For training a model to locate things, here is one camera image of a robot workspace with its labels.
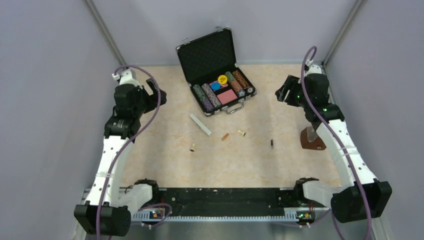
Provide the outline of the white remote control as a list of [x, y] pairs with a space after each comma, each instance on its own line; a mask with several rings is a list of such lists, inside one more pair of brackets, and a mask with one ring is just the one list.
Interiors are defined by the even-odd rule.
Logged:
[[198, 127], [208, 136], [210, 137], [212, 135], [211, 130], [200, 120], [198, 119], [193, 113], [189, 114], [189, 117], [198, 125]]

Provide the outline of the orange battery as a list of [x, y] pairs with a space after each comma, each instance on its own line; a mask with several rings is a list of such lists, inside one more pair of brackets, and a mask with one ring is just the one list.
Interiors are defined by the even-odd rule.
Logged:
[[229, 136], [229, 133], [226, 133], [222, 138], [221, 138], [221, 140], [222, 141], [224, 141], [227, 137]]

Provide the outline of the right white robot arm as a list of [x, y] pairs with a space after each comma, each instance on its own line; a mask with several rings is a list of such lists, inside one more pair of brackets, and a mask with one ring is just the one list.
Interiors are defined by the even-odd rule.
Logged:
[[288, 75], [276, 92], [279, 102], [301, 107], [311, 124], [302, 130], [303, 149], [328, 150], [340, 177], [341, 187], [332, 187], [317, 178], [295, 182], [293, 200], [299, 206], [311, 201], [331, 209], [340, 223], [379, 218], [392, 195], [388, 181], [380, 181], [368, 168], [350, 137], [345, 116], [330, 102], [329, 79], [321, 67], [307, 67], [304, 79]]

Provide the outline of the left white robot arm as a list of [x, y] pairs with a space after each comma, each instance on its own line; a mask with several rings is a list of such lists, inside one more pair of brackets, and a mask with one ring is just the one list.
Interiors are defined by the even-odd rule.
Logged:
[[74, 208], [74, 217], [89, 235], [98, 240], [103, 236], [124, 237], [132, 217], [143, 207], [158, 207], [159, 186], [155, 180], [142, 179], [134, 183], [129, 193], [120, 196], [124, 168], [136, 137], [153, 122], [159, 107], [167, 102], [166, 92], [154, 77], [146, 83], [149, 94], [136, 78], [136, 65], [118, 67], [112, 77], [114, 89], [112, 115], [104, 125], [103, 149], [94, 182], [84, 201]]

